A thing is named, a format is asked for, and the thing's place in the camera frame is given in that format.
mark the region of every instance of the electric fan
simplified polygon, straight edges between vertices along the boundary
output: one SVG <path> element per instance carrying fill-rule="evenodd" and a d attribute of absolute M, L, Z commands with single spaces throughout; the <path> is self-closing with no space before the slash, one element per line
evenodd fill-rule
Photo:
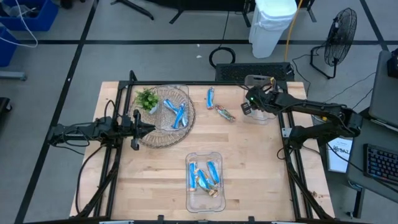
<path fill-rule="evenodd" d="M 350 8 L 340 11 L 333 19 L 326 42 L 311 50 L 310 65 L 328 79 L 335 78 L 337 65 L 340 64 L 347 56 L 348 50 L 353 43 L 355 30 L 356 12 Z M 332 77 L 313 64 L 313 52 L 322 47 L 325 48 L 325 63 L 334 67 Z"/>

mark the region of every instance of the wooden table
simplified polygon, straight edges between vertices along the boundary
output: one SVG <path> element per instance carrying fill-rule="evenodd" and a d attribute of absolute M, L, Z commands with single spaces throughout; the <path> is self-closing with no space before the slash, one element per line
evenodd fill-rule
<path fill-rule="evenodd" d="M 102 84 L 94 118 L 103 116 L 106 102 L 116 97 L 117 86 L 117 82 Z M 303 83 L 288 83 L 288 87 L 294 97 L 305 98 Z M 132 92 L 142 88 L 134 86 Z M 164 215 L 165 220 L 247 221 L 248 216 L 254 216 L 256 221 L 294 220 L 285 161 L 276 157 L 277 151 L 282 148 L 278 119 L 269 120 L 267 125 L 244 123 L 240 106 L 244 90 L 237 86 L 214 88 L 215 103 L 223 105 L 235 115 L 236 122 L 230 123 L 216 111 L 206 109 L 205 97 L 209 86 L 189 86 L 197 119 L 186 139 L 169 148 L 150 149 L 141 146 L 139 151 L 133 151 L 130 140 L 126 140 L 112 219 L 156 220 L 158 215 Z M 111 114 L 112 106 L 108 110 L 108 114 Z M 294 113 L 294 121 L 296 125 L 312 126 L 308 114 Z M 310 139 L 304 145 L 318 150 L 316 140 Z M 93 142 L 87 147 L 85 159 L 98 146 L 98 143 Z M 186 209 L 185 157 L 191 152 L 219 152 L 223 156 L 226 208 L 222 212 L 190 213 Z M 81 208 L 97 189 L 104 153 L 105 149 L 97 153 L 82 173 L 79 194 Z M 329 215 L 334 216 L 320 156 L 305 149 L 301 150 L 301 155 L 309 191 L 315 192 L 318 203 Z M 301 214 L 305 217 L 298 188 L 297 192 Z M 106 192 L 101 214 L 104 214 L 107 198 Z M 75 214 L 75 207 L 72 206 L 71 215 Z"/>

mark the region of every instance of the blue storage bin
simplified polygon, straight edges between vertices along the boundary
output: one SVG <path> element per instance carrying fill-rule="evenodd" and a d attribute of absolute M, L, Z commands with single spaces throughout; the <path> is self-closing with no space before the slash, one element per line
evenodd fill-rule
<path fill-rule="evenodd" d="M 0 27 L 0 37 L 19 44 L 19 41 L 8 33 L 5 27 Z M 6 67 L 10 64 L 15 49 L 17 49 L 17 45 L 0 40 L 0 67 Z"/>
<path fill-rule="evenodd" d="M 16 6 L 15 0 L 3 0 L 8 6 Z M 31 31 L 48 31 L 58 13 L 58 6 L 51 0 L 18 0 L 19 5 L 33 6 L 39 5 L 40 12 L 35 18 L 24 17 L 25 23 Z M 0 22 L 9 30 L 26 30 L 20 17 L 0 17 Z"/>

